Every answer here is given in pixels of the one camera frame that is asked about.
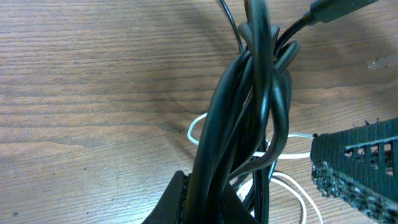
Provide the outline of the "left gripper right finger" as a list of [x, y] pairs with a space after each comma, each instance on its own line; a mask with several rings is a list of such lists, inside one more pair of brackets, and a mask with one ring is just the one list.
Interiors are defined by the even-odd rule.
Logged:
[[226, 184], [218, 205], [217, 223], [258, 224], [229, 183]]

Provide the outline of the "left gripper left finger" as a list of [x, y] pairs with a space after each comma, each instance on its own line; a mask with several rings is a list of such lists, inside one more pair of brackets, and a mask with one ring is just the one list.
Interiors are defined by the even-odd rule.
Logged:
[[157, 205], [142, 224], [182, 223], [189, 178], [183, 171], [176, 171]]

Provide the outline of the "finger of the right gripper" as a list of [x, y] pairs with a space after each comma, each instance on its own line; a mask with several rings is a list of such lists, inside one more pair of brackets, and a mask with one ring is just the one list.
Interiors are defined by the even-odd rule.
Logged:
[[315, 136], [312, 181], [378, 223], [397, 223], [397, 120]]

